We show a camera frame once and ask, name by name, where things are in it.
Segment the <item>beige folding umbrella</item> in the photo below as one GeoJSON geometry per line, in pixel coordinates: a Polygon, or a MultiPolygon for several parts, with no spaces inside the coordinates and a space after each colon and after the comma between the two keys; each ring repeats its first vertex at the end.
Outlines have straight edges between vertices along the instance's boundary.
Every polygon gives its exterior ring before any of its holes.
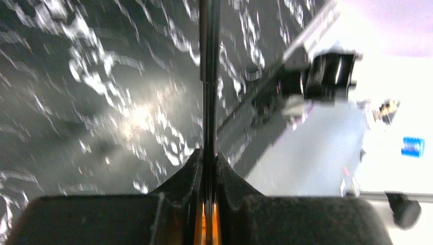
{"type": "Polygon", "coordinates": [[[217,93],[220,52],[220,2],[202,0],[200,15],[200,79],[203,82],[203,155],[205,244],[213,244],[217,144],[217,93]]]}

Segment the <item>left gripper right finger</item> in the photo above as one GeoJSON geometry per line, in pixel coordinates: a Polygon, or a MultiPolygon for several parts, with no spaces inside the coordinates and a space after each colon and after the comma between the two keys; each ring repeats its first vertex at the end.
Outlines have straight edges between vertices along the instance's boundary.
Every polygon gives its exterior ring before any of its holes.
{"type": "Polygon", "coordinates": [[[391,244],[377,212],[354,197],[269,197],[223,156],[216,164],[222,244],[391,244]]]}

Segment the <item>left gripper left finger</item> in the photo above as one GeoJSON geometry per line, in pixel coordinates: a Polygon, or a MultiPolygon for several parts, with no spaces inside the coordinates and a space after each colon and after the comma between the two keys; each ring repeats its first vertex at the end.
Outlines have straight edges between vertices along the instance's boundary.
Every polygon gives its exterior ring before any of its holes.
{"type": "Polygon", "coordinates": [[[202,150],[147,194],[40,197],[7,244],[200,244],[202,150]]]}

